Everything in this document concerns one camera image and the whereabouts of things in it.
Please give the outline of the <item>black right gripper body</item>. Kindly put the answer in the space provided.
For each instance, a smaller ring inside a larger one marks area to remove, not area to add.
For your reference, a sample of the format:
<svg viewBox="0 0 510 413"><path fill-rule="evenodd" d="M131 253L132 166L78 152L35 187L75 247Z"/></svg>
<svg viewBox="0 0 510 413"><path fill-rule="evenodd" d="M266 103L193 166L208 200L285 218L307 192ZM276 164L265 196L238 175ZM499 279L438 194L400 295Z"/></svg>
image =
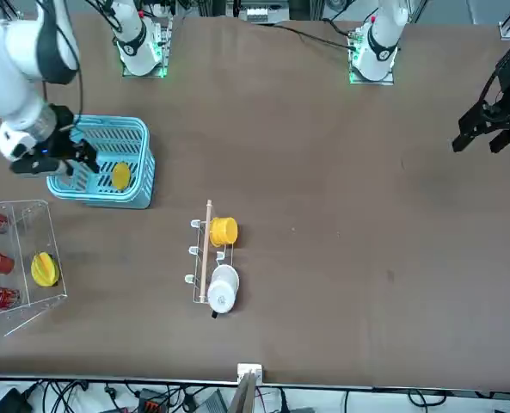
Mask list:
<svg viewBox="0 0 510 413"><path fill-rule="evenodd" d="M60 160L74 159L77 154L74 142L71 140L74 114L66 106L49 106L49 108L55 115L56 125L51 135L37 144L37 152Z"/></svg>

